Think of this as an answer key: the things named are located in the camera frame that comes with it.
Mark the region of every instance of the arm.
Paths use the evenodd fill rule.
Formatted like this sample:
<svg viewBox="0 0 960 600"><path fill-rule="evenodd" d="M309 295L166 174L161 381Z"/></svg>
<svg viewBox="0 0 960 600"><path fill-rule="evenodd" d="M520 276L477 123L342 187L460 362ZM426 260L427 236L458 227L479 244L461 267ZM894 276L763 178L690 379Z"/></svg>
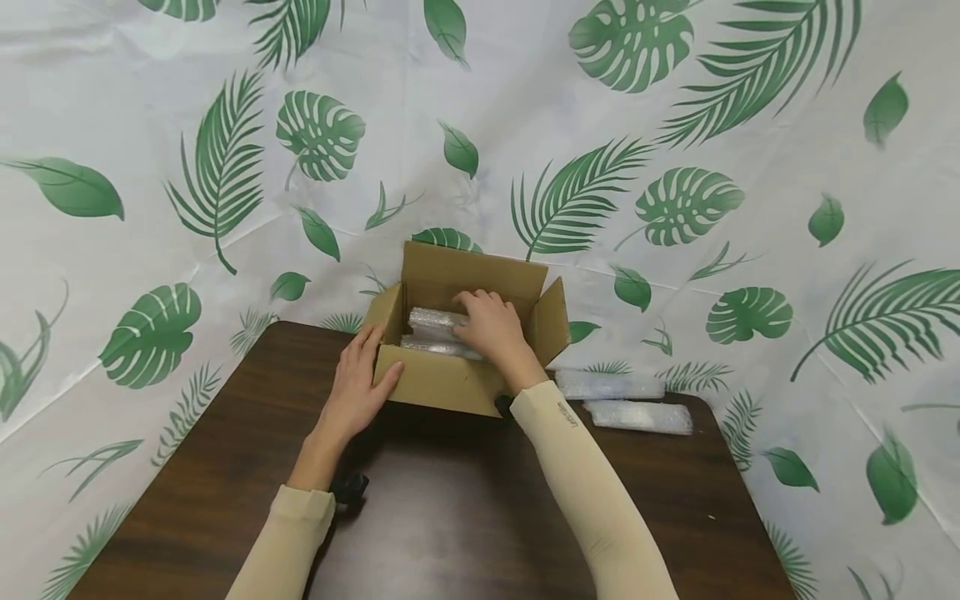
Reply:
<svg viewBox="0 0 960 600"><path fill-rule="evenodd" d="M303 442L293 472L240 568L227 600L300 600L317 549L333 520L329 493L337 462L354 435L370 424L403 371L393 365L372 386L373 359L383 332L365 327L344 349L330 398Z"/></svg>
<svg viewBox="0 0 960 600"><path fill-rule="evenodd" d="M470 321L456 333L500 369L516 395L511 413L537 451L547 484L580 543L598 600L677 600L643 517L527 346L513 306L480 290L457 300Z"/></svg>

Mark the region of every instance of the hand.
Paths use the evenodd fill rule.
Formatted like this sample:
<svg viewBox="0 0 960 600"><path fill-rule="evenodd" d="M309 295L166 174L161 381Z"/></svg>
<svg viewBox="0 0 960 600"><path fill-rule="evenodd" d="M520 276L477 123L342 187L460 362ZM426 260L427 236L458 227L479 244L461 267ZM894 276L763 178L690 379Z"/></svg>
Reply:
<svg viewBox="0 0 960 600"><path fill-rule="evenodd" d="M453 299L470 317L453 333L468 346L486 356L503 374L514 395L547 380L546 372L527 341L512 302L496 292L461 292Z"/></svg>
<svg viewBox="0 0 960 600"><path fill-rule="evenodd" d="M287 486L327 490L347 442L367 428L396 387L403 363L391 365L383 380L372 384L373 360L382 337L382 328L366 326L340 353L330 398L303 442Z"/></svg>

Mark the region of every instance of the person's right hand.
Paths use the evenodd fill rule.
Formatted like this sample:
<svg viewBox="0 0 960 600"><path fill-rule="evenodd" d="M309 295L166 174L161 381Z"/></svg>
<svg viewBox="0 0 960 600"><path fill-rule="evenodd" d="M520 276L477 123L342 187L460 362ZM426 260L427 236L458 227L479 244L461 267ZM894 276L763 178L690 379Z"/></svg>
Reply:
<svg viewBox="0 0 960 600"><path fill-rule="evenodd" d="M523 338L520 318L511 302L496 292L461 292L453 299L461 303L469 323L453 327L453 333L483 354L503 374L515 395L547 380L537 355Z"/></svg>

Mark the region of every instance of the green leaf print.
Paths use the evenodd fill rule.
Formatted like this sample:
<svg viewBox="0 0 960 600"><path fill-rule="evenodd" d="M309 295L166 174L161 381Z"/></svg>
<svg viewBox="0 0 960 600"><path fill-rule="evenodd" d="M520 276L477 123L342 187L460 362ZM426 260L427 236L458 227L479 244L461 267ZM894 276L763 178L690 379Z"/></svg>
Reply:
<svg viewBox="0 0 960 600"><path fill-rule="evenodd" d="M275 313L261 313L248 308L246 314L240 315L241 329L230 336L230 348L233 353L237 356L246 356L267 327L279 320L280 317Z"/></svg>
<svg viewBox="0 0 960 600"><path fill-rule="evenodd" d="M315 210L303 206L295 206L295 209L300 214L306 239L310 240L314 248L340 262L340 246L337 244L337 236L333 234L333 229Z"/></svg>
<svg viewBox="0 0 960 600"><path fill-rule="evenodd" d="M658 372L655 377L663 380L667 392L677 394L696 392L700 394L704 390L720 392L721 386L728 390L729 387L723 377L732 372L733 369L727 365L690 361Z"/></svg>
<svg viewBox="0 0 960 600"><path fill-rule="evenodd" d="M0 159L40 186L43 197L71 217L109 217L124 220L123 203L113 184L90 167L66 158Z"/></svg>
<svg viewBox="0 0 960 600"><path fill-rule="evenodd" d="M655 246L689 244L707 235L744 198L726 175L696 167L670 169L636 200L636 216L646 225L613 250L644 229L647 241Z"/></svg>
<svg viewBox="0 0 960 600"><path fill-rule="evenodd" d="M294 65L324 32L330 16L330 0L252 0L253 4L276 4L268 12L255 17L250 24L267 21L269 26L255 42L260 55L260 68L273 64L274 70L283 61L283 68Z"/></svg>
<svg viewBox="0 0 960 600"><path fill-rule="evenodd" d="M615 360L606 363L594 363L586 368L589 372L601 372L607 375L629 375L634 369L625 360Z"/></svg>
<svg viewBox="0 0 960 600"><path fill-rule="evenodd" d="M356 113L329 96L299 90L287 92L276 116L276 137L297 155L297 166L315 181L344 179L353 168L367 125Z"/></svg>
<svg viewBox="0 0 960 600"><path fill-rule="evenodd" d="M53 319L47 321L43 313L35 311L40 331L23 355L17 356L13 348L0 342L0 420L2 422L7 422L11 417L47 362L51 331L63 314L67 301L70 300L70 286L66 280L63 285L66 287L63 303Z"/></svg>
<svg viewBox="0 0 960 600"><path fill-rule="evenodd" d="M603 0L573 24L570 48L593 79L636 94L689 56L693 26L682 13L690 6L690 0Z"/></svg>
<svg viewBox="0 0 960 600"><path fill-rule="evenodd" d="M251 143L260 129L254 119L260 111L254 105L263 87L260 74L244 74L237 84L234 76L224 84L197 130L194 148L194 175L190 177L186 148L180 136L180 161L188 198L171 182L166 190L183 226L203 237L212 237L217 257L231 275L237 270L227 262L223 238L247 218L263 199L258 179L263 148Z"/></svg>
<svg viewBox="0 0 960 600"><path fill-rule="evenodd" d="M408 203L407 195L404 194L403 198L400 200L400 204L396 206L391 206L388 208L387 207L387 191L383 188L383 181L381 181L380 182L380 201L379 203L377 203L376 210L370 216L370 219L367 219L367 224L364 226L363 230L369 231L373 228L380 227L384 223L387 223L388 221L393 219L395 216L397 216L397 214L399 214L399 212L403 210L404 206L409 206L410 204L413 204L420 198L423 198L423 194L420 194L419 196L417 196L415 199L413 199Z"/></svg>
<svg viewBox="0 0 960 600"><path fill-rule="evenodd" d="M822 248L840 234L844 219L843 206L840 205L840 201L824 194L820 207L814 211L810 217L810 222L806 224L806 228L810 230L810 235L820 242L820 248Z"/></svg>
<svg viewBox="0 0 960 600"><path fill-rule="evenodd" d="M783 565L783 570L786 571L786 577L790 580L797 598L816 600L817 578L814 577L812 565L804 556L800 546L770 521L764 520L763 526L767 528L770 541L774 544L774 550L777 551L780 564Z"/></svg>
<svg viewBox="0 0 960 600"><path fill-rule="evenodd" d="M813 488L817 492L820 491L820 486L817 485L813 473L807 468L804 460L797 456L797 453L793 450L781 447L770 448L763 453L763 456L770 461L774 474L777 475L778 481L784 486Z"/></svg>
<svg viewBox="0 0 960 600"><path fill-rule="evenodd" d="M454 0L423 0L423 18L426 29L450 60L470 70L464 46L467 44L467 20Z"/></svg>
<svg viewBox="0 0 960 600"><path fill-rule="evenodd" d="M140 0L153 12L162 12L185 22L208 21L217 13L220 0Z"/></svg>
<svg viewBox="0 0 960 600"><path fill-rule="evenodd" d="M510 188L510 209L514 217L514 229L530 249L526 259L534 252L555 254L589 250L593 242L593 229L597 223L616 211L616 206L604 194L626 192L621 181L631 181L631 172L643 166L646 154L652 147L634 140L621 148L626 138L609 142L585 155L577 156L554 175L540 192L543 178L550 169L548 164L534 188L529 203L525 197L524 177L520 177L517 193L516 181Z"/></svg>
<svg viewBox="0 0 960 600"><path fill-rule="evenodd" d="M170 411L170 422L163 427L156 453L150 459L151 465L163 467L200 420L220 385L219 372L219 368L212 372L210 364L206 363L190 376L188 387L180 390L176 409Z"/></svg>
<svg viewBox="0 0 960 600"><path fill-rule="evenodd" d="M141 296L100 353L107 377L132 390L166 379L193 344L187 329L200 311L200 297L186 283L161 285Z"/></svg>
<svg viewBox="0 0 960 600"><path fill-rule="evenodd" d="M600 325L589 321L571 321L568 326L571 345L583 342L589 334L600 328Z"/></svg>
<svg viewBox="0 0 960 600"><path fill-rule="evenodd" d="M960 270L935 269L882 282L907 262L868 283L864 282L875 263L857 269L830 310L824 337L800 359L790 381L797 379L806 359L821 344L868 383L893 372L891 359L910 371L901 355L904 350L921 362L924 354L944 359L934 325L960 335Z"/></svg>
<svg viewBox="0 0 960 600"><path fill-rule="evenodd" d="M754 463L752 437L756 432L756 420L762 411L763 408L750 396L750 392L744 390L733 397L720 425L720 433L727 441L733 463L740 472L746 472Z"/></svg>
<svg viewBox="0 0 960 600"><path fill-rule="evenodd" d="M698 61L717 78L709 85L685 85L696 95L679 102L686 113L667 119L659 143L676 146L706 141L757 116L786 88L793 89L777 113L801 90L829 48L820 88L843 72L860 32L861 0L746 0L747 20L725 21L736 41L715 41L722 54ZM746 36L757 35L754 39Z"/></svg>
<svg viewBox="0 0 960 600"><path fill-rule="evenodd" d="M867 481L883 511L884 525L896 525L917 506L913 457L889 427L883 428L883 442L867 459Z"/></svg>
<svg viewBox="0 0 960 600"><path fill-rule="evenodd" d="M745 287L727 292L710 309L707 334L717 344L747 342L754 332L776 340L793 321L786 296L769 287Z"/></svg>
<svg viewBox="0 0 960 600"><path fill-rule="evenodd" d="M424 229L420 233L414 234L410 239L423 242L424 244L433 244L434 246L444 246L456 250L465 250L467 252L483 253L480 245L469 238L468 235L454 228L430 228Z"/></svg>
<svg viewBox="0 0 960 600"><path fill-rule="evenodd" d="M86 530L70 546L70 551L60 559L62 564L50 571L50 579L45 583L40 600L66 600L70 590L84 576L132 508L133 505L115 506L88 523Z"/></svg>
<svg viewBox="0 0 960 600"><path fill-rule="evenodd" d="M320 327L344 333L359 333L361 325L363 325L363 315L357 313L339 313L320 321Z"/></svg>
<svg viewBox="0 0 960 600"><path fill-rule="evenodd" d="M897 128L903 115L910 108L910 101L906 97L906 91L897 77L900 73L891 77L886 84L881 87L874 95L874 99L867 105L863 113L863 132L867 141L884 150L887 144L887 138L890 133Z"/></svg>
<svg viewBox="0 0 960 600"><path fill-rule="evenodd" d="M87 463L100 463L100 465L98 465L94 470L90 472L89 475L86 476L86 478L83 480L83 482L81 482L77 490L73 492L72 496L70 496L70 499L68 500L68 502L73 502L74 498L80 495L80 492L82 492L86 488L86 486L90 485L90 482L96 479L97 475L102 473L107 467L109 467L113 463L119 461L123 457L132 453L134 450L138 449L141 444L143 444L143 440L127 440L125 442L116 442L114 444L105 445L102 448L99 448L97 450L90 452L86 456L80 456L77 458L68 458L62 461L57 461L50 467L45 468L41 473L41 475L47 472L48 470L50 470L51 468L56 467L57 465L62 465L64 463L70 463L70 462L76 461L77 464L74 465L72 469L68 470L65 475L66 477L69 477L77 469L79 469L83 465L86 465Z"/></svg>
<svg viewBox="0 0 960 600"><path fill-rule="evenodd" d="M276 278L274 284L270 286L270 300L283 298L284 300L299 300L303 296L303 289L310 279L299 273L288 271Z"/></svg>
<svg viewBox="0 0 960 600"><path fill-rule="evenodd" d="M454 169L463 171L473 179L477 174L477 166L480 163L477 147L460 130L453 129L443 121L440 121L440 127L444 128L444 158L446 158L446 163Z"/></svg>
<svg viewBox="0 0 960 600"><path fill-rule="evenodd" d="M643 276L633 269L611 265L616 278L613 280L613 292L618 298L639 307L644 311L650 307L650 299L653 297L653 290L650 283Z"/></svg>

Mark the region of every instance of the leaf-print backdrop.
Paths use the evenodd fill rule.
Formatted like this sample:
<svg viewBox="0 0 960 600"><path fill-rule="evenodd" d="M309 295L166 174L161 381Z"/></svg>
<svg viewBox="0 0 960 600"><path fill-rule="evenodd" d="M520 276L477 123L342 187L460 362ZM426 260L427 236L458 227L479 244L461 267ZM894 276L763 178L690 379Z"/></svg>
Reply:
<svg viewBox="0 0 960 600"><path fill-rule="evenodd" d="M415 236L563 276L557 366L709 402L798 596L955 597L957 22L4 3L5 598L63 598L256 337L353 330Z"/></svg>

